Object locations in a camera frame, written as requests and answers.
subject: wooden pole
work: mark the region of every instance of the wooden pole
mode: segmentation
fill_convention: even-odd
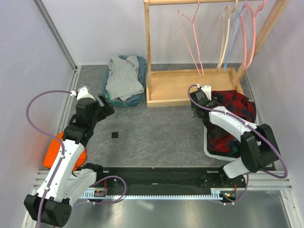
[[[147,73],[147,89],[148,95],[152,93],[151,87],[151,47],[150,47],[150,14],[149,14],[149,0],[144,0],[144,18],[146,23],[146,43],[147,43],[147,61],[148,61],[148,73]]]
[[[235,2],[236,0],[199,0],[200,3],[218,3],[218,2]],[[150,6],[160,6],[160,5],[176,5],[176,4],[197,4],[198,0],[150,0]]]
[[[255,45],[255,52],[253,54],[253,57],[255,57],[262,47],[263,43],[265,42],[266,38],[268,37],[270,31],[276,24],[277,20],[281,16],[283,10],[289,3],[289,0],[276,0],[274,6],[272,7],[267,19],[265,20],[258,36],[256,37],[256,45]],[[251,50],[247,53],[247,59],[250,59]],[[232,80],[232,86],[236,88],[238,84],[240,83],[242,77],[245,74],[245,70],[243,69],[243,64],[237,71],[237,75]]]

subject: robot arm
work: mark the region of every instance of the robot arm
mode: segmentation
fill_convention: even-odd
[[[74,165],[92,137],[97,122],[114,113],[113,106],[102,95],[99,95],[102,101],[102,105],[100,105],[90,94],[87,87],[80,88],[78,93],[73,92],[73,95],[77,96],[78,103],[76,114],[72,116],[68,126],[64,129],[64,156],[60,147],[43,184],[34,196],[27,195],[24,200],[24,205],[30,216],[33,220],[37,220],[41,197],[51,176],[55,173],[44,200],[41,221],[57,227],[63,227],[67,223],[74,203],[89,186],[96,182],[96,178],[101,178],[98,175],[102,173],[102,166],[87,163],[83,166],[80,174],[67,185]],[[56,170],[60,158],[63,159]]]
[[[203,122],[209,122],[223,128],[241,142],[241,156],[222,167],[225,180],[233,179],[245,173],[257,172],[277,161],[278,157],[274,151],[248,128],[249,125],[257,130],[278,150],[270,126],[267,124],[258,126],[250,122],[246,122],[246,125],[242,124],[238,121],[239,117],[234,118],[234,114],[216,100],[212,100],[209,85],[200,87],[197,91],[190,93],[190,96],[196,103],[208,109],[199,108],[192,102],[193,116],[198,116]]]

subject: metal table surface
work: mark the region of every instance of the metal table surface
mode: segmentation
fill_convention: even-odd
[[[248,191],[234,206],[207,200],[82,204],[65,228],[290,228],[279,191]]]

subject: purple tube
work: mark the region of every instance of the purple tube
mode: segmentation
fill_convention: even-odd
[[[61,145],[61,149],[62,149],[62,153],[61,153],[61,154],[64,155],[64,154],[65,154],[65,146],[64,146],[62,140],[59,139],[58,137],[52,135],[52,134],[49,134],[49,133],[47,133],[47,132],[45,132],[45,131],[43,131],[43,130],[37,128],[37,127],[33,124],[33,122],[31,121],[31,119],[30,119],[30,117],[29,117],[29,108],[30,108],[30,106],[32,105],[32,103],[33,103],[38,97],[41,97],[42,95],[50,94],[50,93],[66,93],[66,94],[71,94],[71,92],[66,91],[66,90],[50,90],[50,91],[46,91],[46,92],[43,92],[43,93],[41,93],[41,94],[38,94],[37,96],[35,96],[35,97],[29,102],[29,104],[28,104],[28,106],[27,106],[27,109],[26,109],[26,117],[27,117],[28,123],[29,123],[36,131],[38,131],[38,132],[40,132],[40,133],[42,133],[42,134],[44,134],[44,135],[46,135],[46,136],[48,136],[48,137],[51,137],[52,139],[56,139],[56,140],[60,143],[60,145]],[[57,170],[59,169],[59,166],[60,166],[61,162],[62,162],[62,158],[59,159],[59,162],[58,162],[58,164],[56,165],[56,167],[55,167],[55,169],[54,169],[54,172],[53,172],[52,176],[51,176],[50,179],[49,179],[49,182],[47,183],[47,187],[50,187],[50,185],[52,184],[52,181],[53,181],[53,179],[54,179],[54,177],[55,177],[55,174],[56,174]],[[44,193],[43,193],[43,195],[42,195],[42,197],[41,197],[41,201],[40,201],[40,204],[39,204],[39,208],[38,208],[38,219],[37,219],[38,228],[41,228],[41,212],[42,212],[42,206],[43,206],[43,202],[44,202],[44,199],[45,199],[47,193],[48,193],[48,191],[45,190]]]
[[[222,114],[225,114],[225,112],[221,111],[221,110],[214,110],[214,109],[211,109],[211,108],[206,108],[206,107],[203,107],[201,105],[199,105],[198,103],[196,103],[192,97],[190,96],[190,89],[194,86],[197,86],[196,84],[194,85],[191,85],[188,89],[188,97],[190,98],[190,100],[199,108],[202,108],[202,109],[205,109],[206,111],[213,111],[213,112],[217,112],[217,113],[222,113]],[[242,124],[245,125],[246,121],[243,120],[242,118],[234,115],[234,114],[231,114],[231,113],[226,113],[226,115],[229,115],[233,118],[235,118],[236,120],[240,121]],[[258,137],[260,137],[276,154],[276,156],[278,157],[278,159],[280,160],[280,162],[282,163],[282,166],[283,166],[283,169],[284,169],[284,175],[283,176],[278,176],[278,175],[275,175],[267,170],[262,170],[263,172],[273,176],[273,177],[276,177],[276,178],[279,178],[279,179],[284,179],[288,176],[288,170],[287,170],[287,166],[286,166],[286,163],[284,162],[282,156],[280,155],[279,151],[277,151],[277,149],[273,146],[273,144],[270,143],[270,141],[268,141],[264,136],[262,136],[259,132],[257,132],[256,129],[254,129],[253,127],[251,127],[250,125],[247,125],[247,127],[252,130]]]
[[[126,184],[126,182],[124,181],[124,179],[121,178],[121,177],[119,177],[119,176],[107,176],[107,177],[104,177],[104,178],[100,179],[99,181],[96,181],[94,184],[92,184],[91,187],[94,186],[94,185],[97,185],[97,184],[99,184],[100,182],[103,182],[104,180],[109,179],[109,178],[117,178],[117,179],[120,179],[120,180],[123,182],[123,185],[124,185],[123,194],[122,194],[118,199],[116,199],[116,200],[114,200],[114,201],[111,201],[111,202],[96,202],[95,204],[114,204],[114,203],[118,203],[118,202],[121,201],[121,200],[123,199],[123,197],[125,196],[125,194],[126,194],[126,192],[127,192],[127,184]],[[83,201],[83,202],[80,202],[80,203],[78,203],[78,204],[75,204],[74,207],[79,206],[79,205],[81,205],[81,204],[85,204],[85,203],[87,203],[87,201]]]

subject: orange cloth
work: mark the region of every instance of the orange cloth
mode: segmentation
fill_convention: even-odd
[[[57,137],[61,140],[62,140],[62,136],[63,136],[63,132],[57,135]],[[50,146],[48,147],[46,157],[44,158],[44,162],[43,162],[44,167],[47,167],[49,169],[52,167],[57,157],[57,154],[59,152],[59,149],[60,149],[60,143],[58,142],[58,140],[53,139]],[[86,161],[86,150],[84,149],[84,151],[81,153],[78,160],[76,161],[73,171],[77,170],[77,168],[83,165],[85,161]]]

